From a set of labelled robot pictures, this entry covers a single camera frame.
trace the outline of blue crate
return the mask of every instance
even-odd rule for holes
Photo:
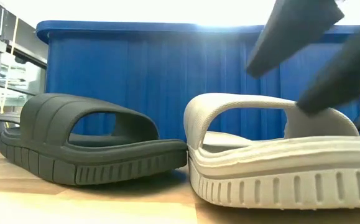
[[[298,100],[314,73],[359,26],[339,26],[256,80],[245,63],[262,26],[203,27],[194,24],[44,21],[37,36],[49,45],[48,93],[110,101],[150,116],[164,139],[185,139],[183,112],[208,92]],[[350,119],[360,100],[340,110]],[[80,134],[107,134],[114,117],[95,114],[75,126]],[[283,111],[230,110],[210,130],[249,139],[283,137]]]

